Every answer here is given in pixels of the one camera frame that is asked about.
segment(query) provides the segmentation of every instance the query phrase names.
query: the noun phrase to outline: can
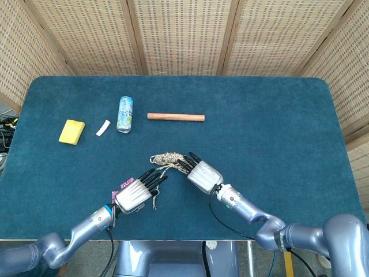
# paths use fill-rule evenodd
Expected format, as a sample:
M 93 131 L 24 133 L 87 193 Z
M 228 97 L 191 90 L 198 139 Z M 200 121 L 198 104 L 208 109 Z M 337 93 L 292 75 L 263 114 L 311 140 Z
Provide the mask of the can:
M 122 133 L 131 131 L 133 112 L 133 99 L 128 96 L 123 96 L 119 101 L 118 121 L 116 129 Z

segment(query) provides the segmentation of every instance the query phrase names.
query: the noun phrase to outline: floor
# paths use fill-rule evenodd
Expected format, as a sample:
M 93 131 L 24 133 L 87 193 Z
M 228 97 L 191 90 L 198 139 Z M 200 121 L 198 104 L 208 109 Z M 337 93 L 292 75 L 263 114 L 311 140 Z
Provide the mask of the floor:
M 0 247 L 3 246 L 15 246 L 19 244 L 25 244 L 26 242 L 6 242 L 0 241 Z M 115 242 L 114 248 L 118 248 L 118 242 Z M 251 242 L 252 250 L 252 263 L 253 272 L 250 274 L 250 257 L 247 248 L 247 242 L 238 242 L 238 253 L 240 262 L 240 276 L 241 277 L 253 277 L 253 276 L 265 276 L 268 277 L 270 266 L 273 260 L 273 252 L 261 249 L 255 242 Z M 331 277 L 330 269 L 322 268 L 319 263 L 317 256 L 307 251 L 296 252 L 305 259 L 310 265 L 315 274 L 326 274 Z M 110 241 L 89 241 L 87 244 L 81 247 L 81 249 L 73 256 L 70 262 L 67 264 L 66 272 L 63 274 L 64 277 L 87 277 L 87 276 L 99 276 L 103 268 L 106 266 L 111 253 Z M 292 258 L 293 271 L 295 276 L 298 277 L 310 277 L 310 273 L 306 267 L 294 257 Z M 112 276 L 116 264 L 116 257 L 113 260 L 112 266 L 107 274 L 108 277 Z M 282 252 L 276 252 L 276 262 L 273 267 L 271 277 L 286 277 L 284 259 Z

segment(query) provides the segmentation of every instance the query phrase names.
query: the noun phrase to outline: robotic arm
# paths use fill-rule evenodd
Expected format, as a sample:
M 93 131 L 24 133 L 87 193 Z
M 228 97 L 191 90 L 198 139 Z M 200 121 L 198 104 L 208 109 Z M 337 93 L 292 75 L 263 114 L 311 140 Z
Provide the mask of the robotic arm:
M 341 214 L 328 219 L 324 226 L 286 224 L 248 201 L 213 167 L 190 152 L 192 159 L 178 163 L 188 172 L 187 178 L 201 191 L 217 194 L 217 199 L 235 211 L 248 224 L 262 221 L 255 233 L 256 242 L 267 250 L 305 249 L 330 257 L 332 276 L 369 276 L 369 231 L 355 216 Z
M 153 172 L 154 169 L 150 169 L 120 190 L 115 196 L 115 204 L 102 206 L 74 227 L 69 245 L 60 234 L 51 233 L 30 245 L 1 248 L 0 276 L 29 271 L 40 263 L 47 263 L 50 268 L 60 268 L 66 264 L 84 243 L 111 227 L 120 213 L 138 211 L 143 208 L 147 199 L 157 195 L 156 187 L 167 177 L 157 179 L 160 173 L 150 176 Z

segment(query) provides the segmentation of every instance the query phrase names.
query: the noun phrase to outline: teal felt surface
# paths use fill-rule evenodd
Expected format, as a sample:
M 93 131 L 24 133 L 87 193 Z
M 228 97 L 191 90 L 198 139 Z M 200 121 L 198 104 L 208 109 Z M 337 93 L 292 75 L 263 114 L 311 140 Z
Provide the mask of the teal felt surface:
M 119 99 L 134 100 L 128 134 Z M 148 121 L 147 113 L 205 114 L 205 122 Z M 67 119 L 86 123 L 76 146 L 58 142 Z M 95 133 L 104 121 L 110 127 Z M 151 168 L 150 156 L 193 151 L 250 201 L 285 223 L 321 226 L 335 214 L 364 220 L 326 83 L 292 77 L 40 77 L 30 86 L 0 180 L 0 238 L 70 229 Z M 114 239 L 241 239 L 213 218 L 208 196 L 167 172 L 151 202 L 121 216 Z M 214 200 L 219 217 L 253 235 Z M 107 238 L 105 233 L 96 239 Z

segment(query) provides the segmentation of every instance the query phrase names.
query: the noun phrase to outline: pink label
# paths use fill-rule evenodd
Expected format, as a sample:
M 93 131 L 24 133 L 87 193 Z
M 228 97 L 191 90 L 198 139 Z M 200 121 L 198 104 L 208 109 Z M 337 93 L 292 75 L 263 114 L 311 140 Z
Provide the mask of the pink label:
M 134 178 L 131 177 L 130 179 L 128 179 L 126 182 L 124 182 L 123 184 L 121 184 L 121 189 L 124 189 L 127 185 L 129 185 L 130 183 L 132 183 L 134 181 Z M 111 192 L 111 203 L 114 204 L 115 203 L 115 195 L 118 193 L 118 190 L 113 190 Z

